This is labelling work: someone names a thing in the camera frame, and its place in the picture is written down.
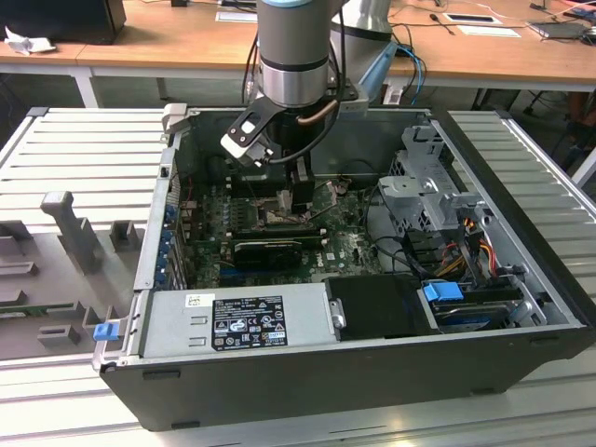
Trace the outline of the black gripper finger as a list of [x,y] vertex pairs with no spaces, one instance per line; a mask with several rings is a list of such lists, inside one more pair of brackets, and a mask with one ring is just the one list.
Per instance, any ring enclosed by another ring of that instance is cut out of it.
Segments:
[[303,214],[312,205],[315,190],[315,176],[310,162],[299,157],[291,171],[291,212]]

